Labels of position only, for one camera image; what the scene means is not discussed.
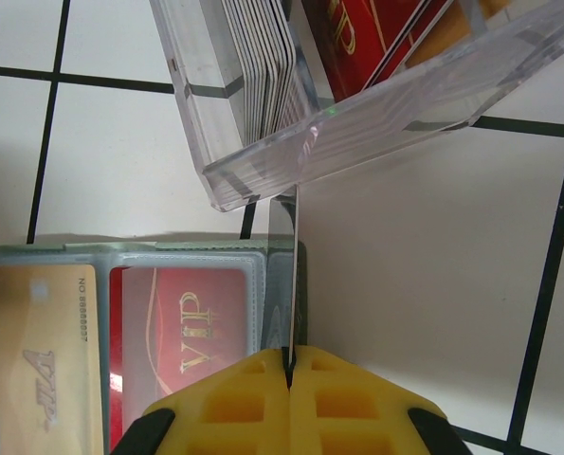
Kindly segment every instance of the tile grout line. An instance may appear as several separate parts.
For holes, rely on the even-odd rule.
[[[533,315],[530,335],[519,375],[518,390],[511,415],[511,423],[507,433],[507,449],[518,452],[526,425],[526,417],[532,397],[538,361],[542,351],[547,322],[551,313],[555,285],[564,249],[564,178],[557,202],[554,227],[547,249],[547,257],[543,267],[537,305]]]
[[[473,128],[484,130],[524,133],[526,135],[564,137],[564,124],[547,121],[524,120],[519,118],[501,118],[481,116]]]
[[[240,231],[240,240],[248,240],[252,237],[252,226],[254,225],[255,213],[256,201],[252,201],[244,207],[244,219],[242,221],[242,230]]]
[[[35,69],[10,68],[0,66],[0,76],[5,78],[26,79],[29,81],[52,82],[54,73]],[[76,85],[89,85],[102,88],[118,88],[121,90],[136,90],[153,93],[174,93],[171,83],[139,81],[132,79],[107,78],[103,76],[90,76],[84,74],[59,73],[58,82],[73,83]]]
[[[66,26],[69,19],[69,9],[71,0],[63,0],[61,8],[61,22],[58,29],[58,39],[56,43],[56,53],[54,54],[54,69],[51,74],[50,91],[47,98],[47,108],[45,110],[44,134],[42,136],[42,147],[40,149],[39,162],[37,165],[37,175],[35,177],[35,189],[33,191],[33,202],[31,214],[28,221],[27,243],[35,243],[35,231],[37,229],[37,218],[44,188],[45,165],[47,162],[47,151],[52,131],[52,121],[54,119],[54,107],[56,105],[56,94],[58,92],[58,77],[63,66],[64,38],[66,36]]]
[[[549,454],[547,452],[541,452],[540,450],[535,450],[533,448],[522,446],[519,449],[519,455],[551,455],[551,454]]]
[[[495,450],[499,453],[502,453],[506,449],[507,443],[502,439],[495,438],[494,436],[488,436],[487,434],[479,433],[478,431],[473,431],[471,429],[456,426],[452,427],[459,437],[466,443],[489,448],[490,450]]]

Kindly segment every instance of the transparent plastic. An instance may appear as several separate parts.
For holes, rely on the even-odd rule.
[[[298,105],[282,107],[292,113],[288,126],[246,144],[231,98],[225,98],[224,75],[234,62],[232,49],[220,51],[228,25],[204,7],[216,2],[151,3],[195,169],[212,205],[222,211],[471,125],[564,54],[564,0],[533,0],[527,4],[532,10],[515,20],[325,110],[318,109],[302,61],[293,78]],[[194,62],[195,54],[201,62]],[[204,84],[213,84],[207,89],[219,89],[221,97],[204,97]]]

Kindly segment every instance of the gold vip lettering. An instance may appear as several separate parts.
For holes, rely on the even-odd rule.
[[[180,372],[184,373],[189,368],[211,361],[211,357],[209,355],[192,348],[188,342],[185,342],[185,338],[212,338],[213,315],[209,308],[204,310],[201,307],[199,299],[192,292],[186,292],[183,294],[179,303],[180,327],[183,336],[180,351],[183,353],[186,351],[192,353],[190,360],[183,358],[180,362]]]
[[[355,52],[355,29],[342,0],[330,0],[328,17],[333,23],[337,22],[335,43],[337,46],[342,46],[347,54],[352,55]]]
[[[44,428],[47,431],[50,424],[56,421],[54,353],[50,351],[47,354],[43,354],[36,353],[35,351],[24,350],[23,357],[41,376],[41,378],[38,377],[35,380],[35,398],[37,400],[37,404],[44,408]]]

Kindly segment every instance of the gold card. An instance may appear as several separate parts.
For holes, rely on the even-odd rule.
[[[99,454],[96,274],[0,266],[0,453]]]

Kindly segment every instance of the red vip card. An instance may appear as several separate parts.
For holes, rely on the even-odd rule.
[[[413,18],[412,24],[406,30],[407,33],[402,37],[396,48],[386,57],[371,85],[382,82],[397,72],[398,68],[404,64],[427,37],[452,2],[453,0],[430,0],[425,9]]]
[[[110,275],[111,447],[154,401],[247,354],[237,269],[116,268]]]
[[[303,0],[335,100],[360,92],[427,0]]]

